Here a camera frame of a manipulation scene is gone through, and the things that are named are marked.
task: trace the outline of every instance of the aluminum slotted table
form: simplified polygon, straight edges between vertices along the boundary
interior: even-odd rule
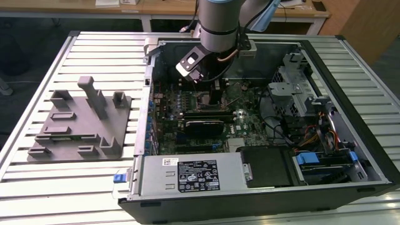
[[[135,224],[113,199],[111,176],[131,166],[142,78],[145,38],[189,38],[177,33],[71,32],[0,153],[1,224]],[[309,40],[369,129],[400,168],[400,101],[345,40],[321,36],[249,35],[251,39]],[[105,96],[131,97],[122,157],[106,162],[29,163],[34,142],[51,108],[53,90],[83,96],[75,81],[90,75]],[[323,94],[322,85],[314,83]],[[397,224],[400,194],[367,197],[322,212],[278,214],[185,224]]]

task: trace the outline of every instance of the cable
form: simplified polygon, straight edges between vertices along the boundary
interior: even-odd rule
[[[337,148],[337,144],[338,144],[338,137],[337,137],[337,133],[329,129],[329,133],[333,135],[333,140],[334,140],[334,147]]]
[[[287,21],[287,17],[286,17],[286,8],[283,7],[283,5],[279,3],[279,6],[282,7],[282,11],[285,13],[285,22]]]
[[[273,0],[270,0],[267,3],[266,3],[266,5],[265,5],[265,7],[262,8],[262,10],[250,18],[250,20],[247,21],[247,23],[245,24],[245,26],[243,26],[243,28],[242,28],[242,31],[241,31],[241,36],[243,35],[243,33],[245,33],[245,29],[247,28],[247,26],[250,25],[250,23],[254,21],[254,19],[257,19],[258,18],[258,16],[262,14],[262,12],[267,9],[267,7],[270,6],[270,4],[271,4],[271,2],[273,2]]]
[[[235,49],[234,51],[231,51],[230,55],[227,55],[223,59],[217,58],[218,62],[226,62],[229,59],[231,59],[231,57],[238,53],[238,49]]]
[[[269,118],[275,119],[277,121],[281,120],[281,117],[278,117],[278,116],[266,116],[262,118],[262,120],[269,119]]]
[[[273,128],[273,139],[271,139],[271,143],[274,143],[274,139],[275,139],[275,128],[277,127],[281,127],[281,125],[275,125],[274,128]]]
[[[202,82],[202,83],[206,83],[206,82],[213,82],[214,80],[217,80],[217,79],[225,74],[225,72],[227,71],[227,69],[230,68],[230,66],[231,66],[231,64],[233,64],[233,61],[234,61],[234,59],[230,60],[229,65],[223,68],[223,70],[219,72],[219,74],[218,74],[215,77],[213,77],[213,78],[209,79],[209,80],[202,80],[201,82]]]
[[[310,126],[307,126],[306,128],[305,128],[305,132],[303,132],[303,138],[306,137],[306,134],[307,134],[307,129],[309,128],[314,128],[315,127],[315,125],[310,125]]]
[[[307,145],[307,144],[315,142],[317,139],[318,139],[318,135],[314,134],[307,140],[305,140],[305,141],[299,144],[299,147],[302,147],[303,145]]]
[[[265,124],[265,126],[269,127],[269,129],[271,129],[282,137],[282,140],[290,147],[295,147],[294,143],[290,141],[290,139],[277,129],[274,129],[273,126],[270,126],[265,121],[263,121],[263,124]]]
[[[185,26],[179,29],[179,33],[186,32],[186,30],[191,27],[191,25],[194,23],[195,15],[197,15],[197,10],[198,10],[198,0],[195,0],[194,14],[193,14],[191,20],[190,20],[187,26]]]

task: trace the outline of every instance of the blue latch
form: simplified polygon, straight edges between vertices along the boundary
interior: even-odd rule
[[[126,174],[114,174],[113,175],[113,183],[119,184],[119,183],[126,183]]]
[[[358,157],[353,151],[349,152],[349,157],[350,157],[353,163],[357,162]]]
[[[303,163],[318,163],[319,162],[317,154],[313,152],[299,153],[295,156],[295,160],[297,160],[298,165],[301,165]]]
[[[217,147],[219,146],[219,144],[213,144],[211,145],[211,150],[214,151],[217,149]]]

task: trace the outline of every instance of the floor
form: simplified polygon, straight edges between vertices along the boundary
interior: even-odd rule
[[[153,21],[151,28],[154,32],[175,32],[186,24],[186,21],[158,20]],[[10,34],[14,37],[30,62],[30,69],[22,75],[6,76],[0,72],[0,77],[14,91],[10,96],[0,95],[0,149],[7,138],[6,133],[13,130],[70,30],[142,31],[138,20],[61,19],[57,21],[39,18],[0,18],[0,35]],[[400,71],[398,52],[400,39],[395,39],[371,67],[397,97],[400,97],[400,89],[395,88],[400,84],[400,79],[395,77]]]

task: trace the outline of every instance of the power supply label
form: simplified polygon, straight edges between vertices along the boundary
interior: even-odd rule
[[[215,160],[177,163],[178,191],[217,191],[219,189],[218,168]]]

